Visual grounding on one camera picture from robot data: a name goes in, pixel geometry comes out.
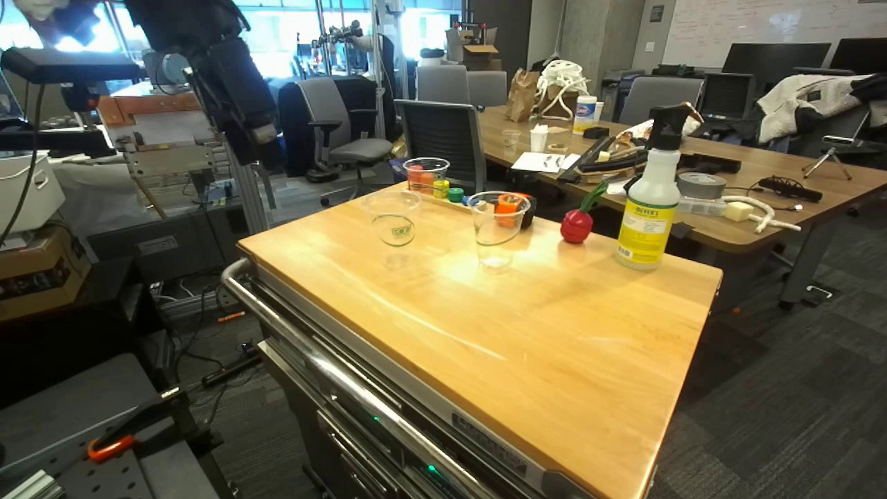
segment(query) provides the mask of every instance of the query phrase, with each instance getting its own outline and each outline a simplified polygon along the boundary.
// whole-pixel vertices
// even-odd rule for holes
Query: paper
[[[579,154],[550,154],[550,153],[525,153],[514,169],[518,171],[564,171],[568,169]]]

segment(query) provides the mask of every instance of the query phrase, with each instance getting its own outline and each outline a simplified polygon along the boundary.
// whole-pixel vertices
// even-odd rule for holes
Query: table leg
[[[824,219],[806,229],[806,235],[801,241],[801,251],[794,260],[794,272],[787,275],[784,289],[780,293],[780,305],[794,308],[806,293],[821,293],[821,300],[834,297],[830,289],[814,286],[813,275],[830,248],[830,239],[834,235],[838,222],[841,219]]]

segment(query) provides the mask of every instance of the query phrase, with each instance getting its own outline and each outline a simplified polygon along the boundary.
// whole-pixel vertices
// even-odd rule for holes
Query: drawer handle
[[[381,423],[390,429],[390,436],[417,451],[422,461],[436,462],[447,476],[455,480],[468,497],[496,497],[485,488],[471,470],[467,470],[453,455],[436,445],[418,427],[400,415],[385,398],[370,390],[358,376],[332,362],[322,350],[317,350],[285,316],[281,316],[272,305],[254,297],[241,280],[239,272],[250,265],[246,257],[239,257],[221,272],[224,289],[243,302],[261,321],[274,327],[281,336],[291,340],[295,350],[304,355],[304,359],[318,369],[327,380],[332,380],[342,390],[356,397],[358,405],[382,415]]]

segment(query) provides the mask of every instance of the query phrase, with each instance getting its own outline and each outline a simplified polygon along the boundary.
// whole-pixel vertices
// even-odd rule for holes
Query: cardboard box
[[[467,43],[464,50],[467,68],[501,68],[496,43]]]
[[[60,223],[22,248],[0,251],[0,321],[72,305],[88,278],[88,255]]]
[[[101,96],[101,117],[110,144],[199,144],[217,139],[195,93],[139,92]]]

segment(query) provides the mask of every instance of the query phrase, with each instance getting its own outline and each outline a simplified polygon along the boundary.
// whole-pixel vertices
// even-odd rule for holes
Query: bag
[[[511,122],[526,122],[532,107],[536,107],[536,88],[539,86],[539,71],[525,71],[518,68],[511,77],[511,88],[508,88],[508,120]]]
[[[539,77],[539,114],[572,120],[579,93],[588,93],[582,65],[575,61],[551,61]]]

